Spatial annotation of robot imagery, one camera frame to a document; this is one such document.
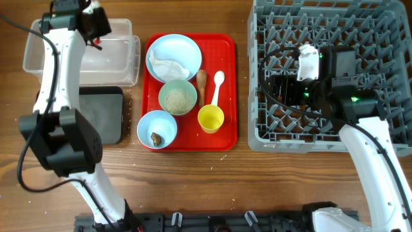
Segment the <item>yellow plastic cup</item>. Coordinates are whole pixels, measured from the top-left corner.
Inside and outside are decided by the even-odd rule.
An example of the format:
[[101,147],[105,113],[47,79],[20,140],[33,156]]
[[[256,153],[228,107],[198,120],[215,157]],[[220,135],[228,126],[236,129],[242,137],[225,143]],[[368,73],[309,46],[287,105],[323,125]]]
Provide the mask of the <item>yellow plastic cup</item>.
[[208,104],[198,112],[198,122],[205,133],[216,133],[223,125],[225,116],[218,106]]

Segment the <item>brown carrot-like food piece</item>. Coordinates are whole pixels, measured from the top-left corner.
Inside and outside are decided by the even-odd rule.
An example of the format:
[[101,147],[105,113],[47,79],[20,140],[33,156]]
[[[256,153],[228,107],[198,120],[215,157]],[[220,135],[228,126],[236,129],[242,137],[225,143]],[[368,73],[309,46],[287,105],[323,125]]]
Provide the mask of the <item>brown carrot-like food piece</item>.
[[205,70],[198,70],[196,74],[196,82],[199,92],[199,107],[202,108],[205,104],[205,86],[207,82],[207,73]]

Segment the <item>white napkin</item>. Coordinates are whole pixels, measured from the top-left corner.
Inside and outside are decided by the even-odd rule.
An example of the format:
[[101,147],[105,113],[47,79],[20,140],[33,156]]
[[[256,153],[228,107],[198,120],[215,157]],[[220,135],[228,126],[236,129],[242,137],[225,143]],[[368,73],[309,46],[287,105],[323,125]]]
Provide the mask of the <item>white napkin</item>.
[[149,53],[149,63],[152,66],[154,75],[164,82],[186,80],[191,74],[188,69],[176,61],[156,58],[153,50]]

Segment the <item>green bowl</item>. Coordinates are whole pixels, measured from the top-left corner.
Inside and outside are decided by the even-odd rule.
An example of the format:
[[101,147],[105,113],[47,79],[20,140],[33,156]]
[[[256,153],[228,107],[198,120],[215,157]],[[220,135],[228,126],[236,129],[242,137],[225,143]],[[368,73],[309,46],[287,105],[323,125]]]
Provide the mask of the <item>green bowl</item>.
[[173,80],[165,83],[159,91],[160,107],[175,116],[188,114],[197,102],[196,88],[189,82]]

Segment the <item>white rice pile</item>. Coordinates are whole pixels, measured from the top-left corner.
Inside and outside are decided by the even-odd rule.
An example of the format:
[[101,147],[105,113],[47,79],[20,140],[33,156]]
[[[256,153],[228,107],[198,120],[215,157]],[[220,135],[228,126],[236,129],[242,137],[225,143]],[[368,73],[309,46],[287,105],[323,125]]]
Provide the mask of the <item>white rice pile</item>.
[[192,109],[193,103],[193,99],[187,92],[174,89],[165,96],[164,108],[170,114],[182,115]]

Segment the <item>small light blue bowl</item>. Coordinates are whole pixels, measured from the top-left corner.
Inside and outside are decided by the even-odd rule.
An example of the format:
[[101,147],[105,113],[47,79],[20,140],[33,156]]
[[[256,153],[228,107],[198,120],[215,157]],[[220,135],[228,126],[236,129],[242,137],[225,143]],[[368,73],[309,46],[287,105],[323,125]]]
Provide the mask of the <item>small light blue bowl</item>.
[[[138,122],[137,135],[140,143],[145,147],[160,150],[168,147],[176,138],[177,123],[174,117],[162,110],[154,110],[146,113]],[[152,132],[162,137],[162,144],[154,147],[151,139]]]

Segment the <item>brown food scrap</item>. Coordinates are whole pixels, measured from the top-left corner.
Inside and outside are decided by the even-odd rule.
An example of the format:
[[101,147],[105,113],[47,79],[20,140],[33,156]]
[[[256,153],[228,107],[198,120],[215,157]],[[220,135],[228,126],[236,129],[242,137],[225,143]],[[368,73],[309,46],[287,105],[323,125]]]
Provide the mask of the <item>brown food scrap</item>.
[[159,147],[162,144],[162,137],[155,132],[152,132],[151,139],[153,141],[154,147]]

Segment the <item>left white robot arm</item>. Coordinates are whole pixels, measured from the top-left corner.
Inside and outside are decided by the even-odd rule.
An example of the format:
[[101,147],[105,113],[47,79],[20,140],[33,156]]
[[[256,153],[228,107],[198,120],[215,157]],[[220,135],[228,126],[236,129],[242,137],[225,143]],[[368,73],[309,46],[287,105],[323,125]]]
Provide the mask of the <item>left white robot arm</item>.
[[33,113],[21,117],[19,130],[26,144],[17,165],[23,189],[23,160],[28,150],[41,166],[62,177],[81,194],[93,212],[96,231],[143,231],[106,175],[100,135],[79,110],[80,67],[87,46],[111,33],[98,1],[52,1],[43,14],[39,31],[44,41],[41,89]]

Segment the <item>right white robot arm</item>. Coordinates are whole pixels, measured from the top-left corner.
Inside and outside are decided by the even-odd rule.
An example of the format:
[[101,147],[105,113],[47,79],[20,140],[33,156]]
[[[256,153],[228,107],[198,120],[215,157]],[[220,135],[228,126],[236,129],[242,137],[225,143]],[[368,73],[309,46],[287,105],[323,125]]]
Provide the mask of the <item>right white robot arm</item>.
[[389,134],[386,112],[377,93],[358,87],[356,52],[350,46],[308,44],[285,47],[298,62],[295,75],[267,76],[263,59],[258,76],[266,98],[288,110],[307,105],[310,117],[331,122],[356,167],[371,225],[366,226],[330,202],[304,206],[307,231],[410,231],[411,188]]

